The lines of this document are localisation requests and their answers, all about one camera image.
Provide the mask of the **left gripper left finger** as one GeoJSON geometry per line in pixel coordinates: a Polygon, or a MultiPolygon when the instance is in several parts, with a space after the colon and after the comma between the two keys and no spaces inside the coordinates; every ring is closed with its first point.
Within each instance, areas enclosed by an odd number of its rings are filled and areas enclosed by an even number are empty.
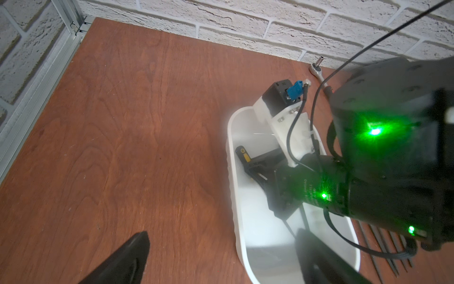
{"type": "Polygon", "coordinates": [[[150,251],[146,231],[134,234],[95,270],[82,284],[139,284],[142,281],[150,251]]]}

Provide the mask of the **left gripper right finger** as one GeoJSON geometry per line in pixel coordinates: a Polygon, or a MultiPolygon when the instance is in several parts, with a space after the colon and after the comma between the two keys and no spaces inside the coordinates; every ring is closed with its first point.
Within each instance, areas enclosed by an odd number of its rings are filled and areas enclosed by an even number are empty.
{"type": "Polygon", "coordinates": [[[312,232],[299,229],[295,248],[306,284],[368,284],[359,274],[312,232]]]}

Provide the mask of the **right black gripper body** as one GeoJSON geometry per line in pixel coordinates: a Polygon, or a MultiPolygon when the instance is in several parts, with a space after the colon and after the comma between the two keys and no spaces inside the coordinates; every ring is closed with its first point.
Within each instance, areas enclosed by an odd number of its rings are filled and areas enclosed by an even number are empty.
{"type": "Polygon", "coordinates": [[[330,156],[308,154],[308,167],[279,164],[266,173],[268,208],[277,218],[289,218],[306,203],[340,216],[349,215],[348,170],[330,156]]]}

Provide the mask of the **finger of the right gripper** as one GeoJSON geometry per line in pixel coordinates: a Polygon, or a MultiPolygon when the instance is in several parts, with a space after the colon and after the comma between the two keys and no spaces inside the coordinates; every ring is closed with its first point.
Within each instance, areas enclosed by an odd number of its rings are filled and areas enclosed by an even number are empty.
{"type": "Polygon", "coordinates": [[[254,158],[244,163],[244,170],[259,186],[266,190],[273,172],[281,165],[287,164],[287,158],[283,151],[278,148],[254,158]]]}

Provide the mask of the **white plastic storage box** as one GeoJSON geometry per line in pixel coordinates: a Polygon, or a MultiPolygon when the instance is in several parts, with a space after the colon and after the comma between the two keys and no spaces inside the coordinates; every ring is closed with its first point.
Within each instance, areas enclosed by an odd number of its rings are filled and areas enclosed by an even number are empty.
{"type": "Polygon", "coordinates": [[[232,114],[227,126],[227,161],[236,251],[254,284],[302,284],[303,275],[294,235],[304,227],[299,209],[287,221],[269,209],[266,193],[244,170],[235,150],[245,147],[250,157],[279,149],[270,126],[253,107],[232,114]]]}

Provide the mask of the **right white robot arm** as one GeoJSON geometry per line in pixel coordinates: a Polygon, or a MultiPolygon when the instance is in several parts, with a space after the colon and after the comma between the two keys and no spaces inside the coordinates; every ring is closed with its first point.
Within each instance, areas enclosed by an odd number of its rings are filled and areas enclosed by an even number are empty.
{"type": "Polygon", "coordinates": [[[290,166],[282,148],[235,152],[287,220],[303,203],[394,231],[412,256],[454,240],[454,60],[395,58],[367,66],[330,95],[329,155],[290,166]]]}

